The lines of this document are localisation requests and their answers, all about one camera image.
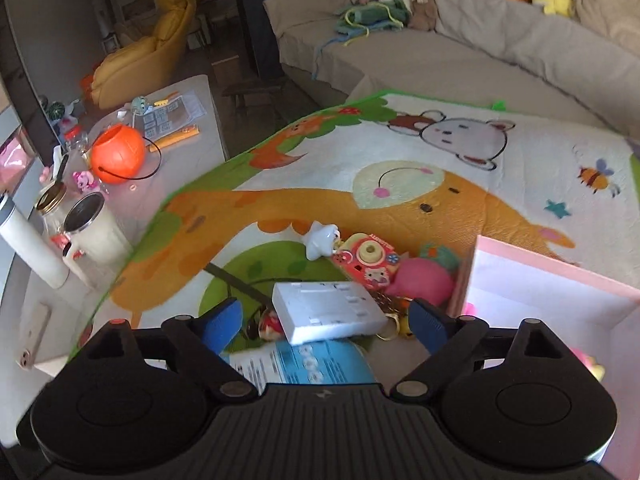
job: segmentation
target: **white box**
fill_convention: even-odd
[[[640,290],[479,236],[447,313],[503,328],[535,317],[603,364],[618,426],[600,463],[619,480],[640,478]]]
[[[372,335],[386,324],[367,289],[353,282],[276,283],[273,306],[292,345]]]

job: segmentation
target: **white phone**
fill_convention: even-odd
[[[36,353],[40,347],[40,342],[42,341],[44,331],[47,329],[50,317],[51,307],[49,305],[38,303],[33,309],[27,330],[20,340],[18,357],[16,359],[16,362],[23,370],[30,370],[33,367]]]

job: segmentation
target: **white thermos bottle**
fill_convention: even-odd
[[[69,269],[29,224],[8,193],[0,199],[0,236],[51,288],[60,288]]]

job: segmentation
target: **metal screw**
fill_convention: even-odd
[[[249,383],[243,383],[242,381],[230,381],[220,386],[220,392],[227,397],[245,397],[252,391],[252,386]]]
[[[405,397],[421,397],[429,391],[426,384],[420,381],[403,381],[396,386],[396,391]]]

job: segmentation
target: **pink box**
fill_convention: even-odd
[[[467,303],[492,327],[541,319],[567,346],[604,365],[602,385],[618,407],[618,426],[601,464],[620,480],[638,480],[640,290],[479,236],[447,313],[457,317]]]

